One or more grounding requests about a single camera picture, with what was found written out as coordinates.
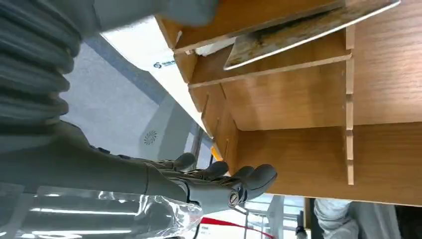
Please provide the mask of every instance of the person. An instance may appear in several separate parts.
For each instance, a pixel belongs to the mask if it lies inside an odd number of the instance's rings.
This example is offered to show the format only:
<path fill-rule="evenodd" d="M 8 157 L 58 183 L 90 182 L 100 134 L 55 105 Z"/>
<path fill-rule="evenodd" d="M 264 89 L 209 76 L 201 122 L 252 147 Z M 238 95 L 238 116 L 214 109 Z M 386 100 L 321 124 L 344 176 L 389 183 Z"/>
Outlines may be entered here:
<path fill-rule="evenodd" d="M 315 199 L 324 239 L 401 239 L 394 205 Z"/>

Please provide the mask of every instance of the dirty wooden board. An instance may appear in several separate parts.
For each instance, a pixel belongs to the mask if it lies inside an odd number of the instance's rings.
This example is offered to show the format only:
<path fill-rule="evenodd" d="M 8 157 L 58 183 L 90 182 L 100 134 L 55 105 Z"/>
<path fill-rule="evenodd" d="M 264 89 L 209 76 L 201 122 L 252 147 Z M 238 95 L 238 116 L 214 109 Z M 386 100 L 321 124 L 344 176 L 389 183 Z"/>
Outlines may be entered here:
<path fill-rule="evenodd" d="M 286 23 L 286 27 L 277 29 L 275 32 L 266 30 L 239 36 L 236 38 L 224 69 L 231 70 L 297 47 L 363 21 L 399 3 L 400 0 L 360 1 L 305 21 Z"/>

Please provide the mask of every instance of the gray floor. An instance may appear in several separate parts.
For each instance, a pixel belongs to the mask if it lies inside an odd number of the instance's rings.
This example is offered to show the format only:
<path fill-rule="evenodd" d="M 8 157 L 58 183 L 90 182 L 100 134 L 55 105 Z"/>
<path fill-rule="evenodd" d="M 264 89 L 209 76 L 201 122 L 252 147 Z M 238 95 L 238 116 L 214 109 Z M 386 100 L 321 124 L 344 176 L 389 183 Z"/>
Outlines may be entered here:
<path fill-rule="evenodd" d="M 69 113 L 62 119 L 78 125 L 96 147 L 140 156 L 139 137 L 158 104 L 86 44 L 66 79 L 71 89 L 62 97 Z"/>
<path fill-rule="evenodd" d="M 62 119 L 79 126 L 95 147 L 142 157 L 139 138 L 167 95 L 155 79 L 128 63 L 101 37 L 82 44 L 75 70 L 65 77 L 71 88 L 61 95 L 69 104 Z M 192 147 L 192 132 L 186 152 Z M 208 166 L 210 147 L 205 139 L 198 168 Z"/>

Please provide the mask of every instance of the gray robot arm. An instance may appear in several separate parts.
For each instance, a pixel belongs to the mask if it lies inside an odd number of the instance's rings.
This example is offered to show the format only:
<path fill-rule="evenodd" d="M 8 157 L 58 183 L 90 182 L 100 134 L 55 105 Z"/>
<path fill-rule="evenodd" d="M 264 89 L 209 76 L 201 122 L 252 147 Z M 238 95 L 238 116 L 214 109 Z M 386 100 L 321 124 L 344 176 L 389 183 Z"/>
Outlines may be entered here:
<path fill-rule="evenodd" d="M 59 97 L 69 88 L 62 74 L 73 70 L 83 37 L 155 13 L 205 24 L 215 7 L 214 0 L 0 0 L 0 184 L 22 188 L 8 224 L 14 232 L 25 218 L 26 196 L 46 187 L 159 195 L 205 213 L 265 192 L 277 176 L 269 165 L 245 178 L 205 181 L 93 148 L 79 128 L 59 119 L 68 111 Z M 156 224 L 166 225 L 158 218 Z"/>

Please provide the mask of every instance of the wooden shelf divider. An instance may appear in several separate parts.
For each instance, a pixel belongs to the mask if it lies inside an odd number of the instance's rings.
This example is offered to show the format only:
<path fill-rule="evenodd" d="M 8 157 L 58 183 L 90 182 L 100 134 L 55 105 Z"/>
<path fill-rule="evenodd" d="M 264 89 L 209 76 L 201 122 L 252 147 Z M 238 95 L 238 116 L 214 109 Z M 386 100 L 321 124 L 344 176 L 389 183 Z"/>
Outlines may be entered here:
<path fill-rule="evenodd" d="M 335 32 L 230 71 L 223 70 L 223 66 L 232 46 L 207 57 L 199 56 L 189 88 L 346 61 L 351 58 L 351 52 L 344 47 L 344 35 L 344 31 Z"/>
<path fill-rule="evenodd" d="M 354 81 L 354 59 L 346 61 L 345 72 L 345 102 L 344 102 L 344 152 L 347 172 L 347 183 L 354 184 L 354 160 L 353 160 L 353 81 Z"/>

